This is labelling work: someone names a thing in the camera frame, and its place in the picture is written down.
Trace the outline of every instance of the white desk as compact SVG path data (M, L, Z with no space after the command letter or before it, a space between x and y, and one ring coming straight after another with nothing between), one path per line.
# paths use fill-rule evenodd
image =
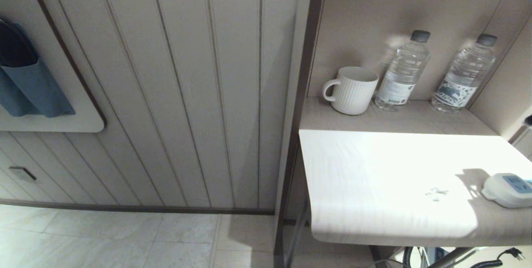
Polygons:
M532 163L468 111L427 101L390 113L373 103L346 116L305 102L300 128L312 234L333 243L508 246L532 243L532 209L506 209L479 192L485 179ZM446 195L429 194L432 188Z

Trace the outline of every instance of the bottle label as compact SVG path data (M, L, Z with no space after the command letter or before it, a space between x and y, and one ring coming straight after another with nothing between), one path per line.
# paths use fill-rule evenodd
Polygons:
M404 105L415 84L401 84L384 77L377 97L389 104Z
M449 81L446 77L434 94L434 98L445 105L464 107L475 93L475 90L477 90L477 87L461 86Z

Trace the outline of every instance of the wall plate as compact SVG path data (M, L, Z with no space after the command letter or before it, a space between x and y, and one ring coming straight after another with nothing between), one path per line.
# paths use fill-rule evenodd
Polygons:
M9 168L9 170L13 174L15 174L19 179L22 179L24 181L35 183L35 181L37 180L37 178L24 167L12 166Z

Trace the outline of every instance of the ribbed ceramic mug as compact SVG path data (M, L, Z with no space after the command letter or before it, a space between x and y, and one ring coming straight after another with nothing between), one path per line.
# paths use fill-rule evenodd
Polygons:
M323 86L323 97L331 102L336 111L359 115L364 113L375 92L379 75L369 69L357 66L346 66L338 71L336 79ZM327 96L327 89L334 86L332 96Z

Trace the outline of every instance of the tile floor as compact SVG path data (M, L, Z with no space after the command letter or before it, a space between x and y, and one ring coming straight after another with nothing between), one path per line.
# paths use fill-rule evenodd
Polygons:
M272 216L127 213L0 205L0 268L273 268ZM357 268L365 246L305 230L294 268Z

